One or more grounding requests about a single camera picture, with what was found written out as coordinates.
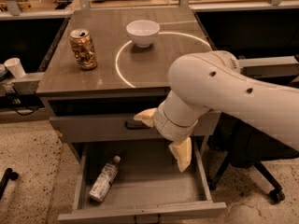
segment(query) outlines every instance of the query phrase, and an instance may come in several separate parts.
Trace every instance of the drawer handle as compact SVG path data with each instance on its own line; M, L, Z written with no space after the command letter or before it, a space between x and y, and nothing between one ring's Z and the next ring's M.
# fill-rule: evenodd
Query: drawer handle
M127 130L146 130L146 129L150 129L149 126L145 125L142 122L132 123L132 122L125 121L124 126Z
M137 222L137 216L134 216L134 224L138 224L138 222ZM152 223L147 223L147 224L161 224L161 216L160 216L160 214L158 215L158 221L157 222L152 222Z

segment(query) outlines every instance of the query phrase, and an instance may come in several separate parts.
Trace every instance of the black chair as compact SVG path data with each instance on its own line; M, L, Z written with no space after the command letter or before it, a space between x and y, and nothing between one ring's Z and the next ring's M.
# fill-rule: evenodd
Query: black chair
M249 168L254 165L274 186L269 193L270 198L275 203L280 203L285 199L282 187L261 161L298 158L298 151L226 114L221 114L216 130L209 137L207 144L212 150L227 151L216 175L212 179L208 179L211 190L216 189L221 176L230 163L236 168Z

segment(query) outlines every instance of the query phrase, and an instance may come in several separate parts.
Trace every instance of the cabinet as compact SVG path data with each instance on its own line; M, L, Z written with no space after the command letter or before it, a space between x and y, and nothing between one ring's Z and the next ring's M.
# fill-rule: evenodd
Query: cabinet
M136 47L125 32L129 22L140 19L157 21L162 28L146 49ZM76 28L87 29L93 38L99 63L93 70L76 64L68 41ZM219 112L204 115L194 129L197 143L184 173L169 142L155 128L133 121L134 114L157 107L169 93L167 71L176 58L209 50L188 8L74 12L37 90L51 125L81 164L73 212L60 215L62 223L163 223L214 217L226 208L211 199L199 152ZM115 154L121 155L120 173L105 201L91 202L89 188Z

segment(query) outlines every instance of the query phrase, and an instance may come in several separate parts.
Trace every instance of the white cup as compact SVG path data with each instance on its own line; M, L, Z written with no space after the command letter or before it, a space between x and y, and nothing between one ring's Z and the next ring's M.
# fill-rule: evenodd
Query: white cup
M15 78L21 78L26 75L22 68L19 58L10 58L4 62L4 66L11 72Z

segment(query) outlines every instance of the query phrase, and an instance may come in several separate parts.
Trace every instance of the bottle cap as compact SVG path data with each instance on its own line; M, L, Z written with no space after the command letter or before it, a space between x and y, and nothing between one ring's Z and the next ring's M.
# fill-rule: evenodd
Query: bottle cap
M119 163L121 161L121 157L120 156L114 156L113 161L116 163Z

